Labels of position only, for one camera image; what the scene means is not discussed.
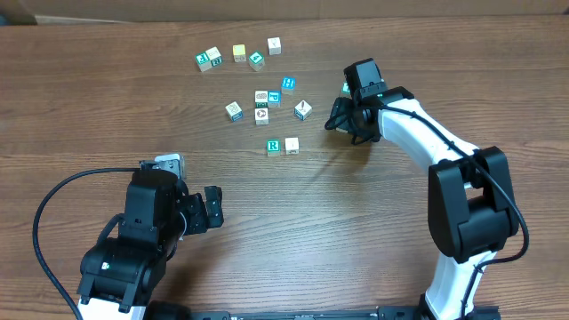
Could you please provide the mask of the white 7 wooden block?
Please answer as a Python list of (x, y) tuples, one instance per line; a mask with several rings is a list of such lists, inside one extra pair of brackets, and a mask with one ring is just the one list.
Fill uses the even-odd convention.
[(286, 138), (284, 140), (285, 153), (287, 155), (294, 155), (300, 153), (300, 142), (298, 137)]

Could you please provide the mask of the green R wooden block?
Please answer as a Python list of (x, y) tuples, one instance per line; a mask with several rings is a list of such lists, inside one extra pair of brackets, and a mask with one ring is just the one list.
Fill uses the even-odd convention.
[(267, 148), (267, 155), (268, 156), (280, 156), (281, 155), (281, 142), (280, 142), (280, 140), (267, 140), (266, 148)]

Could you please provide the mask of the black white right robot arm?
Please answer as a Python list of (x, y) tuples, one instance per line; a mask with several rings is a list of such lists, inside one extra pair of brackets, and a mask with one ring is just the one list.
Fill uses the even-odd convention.
[(379, 307), (379, 319), (498, 319), (474, 303), (490, 265), (522, 258), (529, 230), (516, 205), (508, 159), (478, 148), (429, 116), (403, 86), (390, 88), (373, 59), (343, 71), (350, 95), (333, 104), (325, 129), (344, 129), (352, 145), (385, 139), (428, 175), (428, 226), (440, 252), (433, 280), (415, 307)]

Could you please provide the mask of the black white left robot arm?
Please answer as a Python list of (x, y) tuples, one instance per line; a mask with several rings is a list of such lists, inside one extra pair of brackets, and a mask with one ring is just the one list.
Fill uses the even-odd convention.
[(189, 319), (188, 308), (151, 296), (184, 236), (222, 226), (221, 204), (217, 186), (191, 194), (172, 172), (134, 172), (124, 212), (108, 223), (82, 259), (77, 289), (82, 318)]

